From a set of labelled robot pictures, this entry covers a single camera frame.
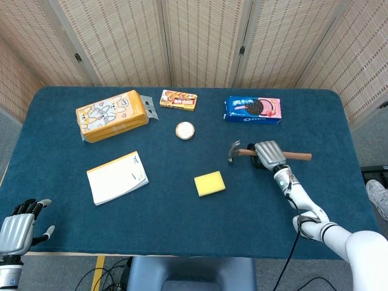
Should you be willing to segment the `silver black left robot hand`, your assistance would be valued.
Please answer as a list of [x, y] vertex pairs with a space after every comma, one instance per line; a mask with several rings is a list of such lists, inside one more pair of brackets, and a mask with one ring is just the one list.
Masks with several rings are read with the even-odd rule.
[[50, 239], [55, 230], [54, 225], [37, 237], [33, 236], [33, 232], [41, 210], [51, 203], [50, 199], [27, 199], [12, 210], [0, 229], [0, 256], [23, 256], [31, 246]]

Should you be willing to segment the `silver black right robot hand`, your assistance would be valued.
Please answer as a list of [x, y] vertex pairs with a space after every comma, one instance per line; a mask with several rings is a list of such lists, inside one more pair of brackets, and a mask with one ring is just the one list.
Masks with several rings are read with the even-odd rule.
[[286, 157], [275, 141], [263, 141], [255, 144], [250, 143], [248, 144], [247, 149], [255, 152], [255, 154], [250, 157], [250, 161], [256, 169], [273, 171], [274, 168], [278, 166], [282, 167], [286, 164]]

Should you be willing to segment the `wooden handle claw hammer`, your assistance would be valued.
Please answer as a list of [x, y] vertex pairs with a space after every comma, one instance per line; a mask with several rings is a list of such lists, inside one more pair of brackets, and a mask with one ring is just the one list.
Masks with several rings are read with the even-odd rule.
[[[232, 143], [229, 152], [228, 152], [228, 163], [233, 162], [233, 158], [236, 156], [256, 156], [256, 150], [254, 144], [249, 144], [246, 149], [240, 147], [240, 140]], [[297, 153], [297, 152], [283, 152], [283, 155], [286, 159], [310, 161], [312, 159], [311, 153]]]

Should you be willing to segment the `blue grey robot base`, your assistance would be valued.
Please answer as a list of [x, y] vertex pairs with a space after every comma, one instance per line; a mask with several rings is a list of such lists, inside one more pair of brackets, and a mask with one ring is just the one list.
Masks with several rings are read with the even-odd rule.
[[257, 291], [252, 258], [136, 256], [127, 291]]

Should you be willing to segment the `yellow sponge block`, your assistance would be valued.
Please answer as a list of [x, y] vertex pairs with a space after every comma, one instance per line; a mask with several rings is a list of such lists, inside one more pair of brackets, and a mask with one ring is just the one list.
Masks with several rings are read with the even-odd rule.
[[215, 171], [194, 178], [199, 197], [210, 195], [226, 189], [220, 171]]

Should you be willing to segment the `blue Oreo cookie box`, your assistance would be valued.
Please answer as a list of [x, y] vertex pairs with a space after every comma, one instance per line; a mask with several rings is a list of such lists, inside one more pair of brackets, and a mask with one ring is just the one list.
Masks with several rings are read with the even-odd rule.
[[278, 124], [281, 121], [281, 101], [278, 98], [229, 96], [225, 101], [223, 119], [245, 124]]

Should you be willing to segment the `yellow snack box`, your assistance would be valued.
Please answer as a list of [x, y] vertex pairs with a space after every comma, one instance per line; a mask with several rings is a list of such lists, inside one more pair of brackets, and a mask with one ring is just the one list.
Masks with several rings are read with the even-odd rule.
[[197, 99], [198, 96], [195, 94], [173, 90], [163, 90], [159, 104], [161, 107], [194, 111]]

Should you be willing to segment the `black equipment base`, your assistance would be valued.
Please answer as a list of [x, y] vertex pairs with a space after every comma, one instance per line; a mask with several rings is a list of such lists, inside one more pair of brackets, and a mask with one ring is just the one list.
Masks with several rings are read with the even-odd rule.
[[375, 179], [382, 184], [388, 184], [388, 165], [361, 167], [364, 182]]

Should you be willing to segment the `white notepad yellow binding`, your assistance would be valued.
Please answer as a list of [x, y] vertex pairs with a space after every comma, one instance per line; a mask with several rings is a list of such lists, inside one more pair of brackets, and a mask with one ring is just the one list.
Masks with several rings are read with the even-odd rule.
[[87, 177], [96, 206], [149, 183], [137, 151], [88, 170]]

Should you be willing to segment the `white sneaker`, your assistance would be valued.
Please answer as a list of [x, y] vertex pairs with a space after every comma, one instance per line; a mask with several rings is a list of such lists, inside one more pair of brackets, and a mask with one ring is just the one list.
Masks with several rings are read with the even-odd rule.
[[366, 183], [367, 196], [379, 214], [388, 221], [388, 189], [375, 179]]

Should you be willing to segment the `teal tablecloth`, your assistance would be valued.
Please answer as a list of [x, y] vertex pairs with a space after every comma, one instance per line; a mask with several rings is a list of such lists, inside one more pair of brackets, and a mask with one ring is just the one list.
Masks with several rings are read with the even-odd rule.
[[[325, 89], [192, 88], [192, 112], [157, 107], [158, 120], [88, 143], [75, 110], [124, 92], [122, 87], [44, 87], [33, 97], [0, 186], [0, 226], [26, 199], [50, 199], [35, 225], [52, 237], [34, 252], [285, 258], [295, 211], [271, 172], [231, 144], [274, 140], [283, 151], [311, 153], [292, 172], [329, 219], [350, 232], [377, 230], [340, 97]], [[278, 98], [278, 124], [223, 119], [229, 96]], [[175, 134], [191, 122], [194, 136]], [[149, 183], [109, 202], [93, 202], [87, 171], [137, 151]], [[194, 178], [220, 171], [226, 189], [198, 196]]]

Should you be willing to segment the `woven folding screen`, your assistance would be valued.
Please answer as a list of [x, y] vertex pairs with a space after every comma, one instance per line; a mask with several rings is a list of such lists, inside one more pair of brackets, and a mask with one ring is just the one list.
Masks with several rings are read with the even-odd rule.
[[329, 89], [354, 124], [388, 99], [388, 0], [0, 0], [0, 108], [50, 85]]

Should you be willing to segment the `yellow cartoon tissue pack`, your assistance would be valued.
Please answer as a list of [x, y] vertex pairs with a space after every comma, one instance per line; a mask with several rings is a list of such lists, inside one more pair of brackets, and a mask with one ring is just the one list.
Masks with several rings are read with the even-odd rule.
[[81, 138], [94, 143], [147, 125], [158, 119], [153, 99], [140, 95], [136, 90], [76, 109]]

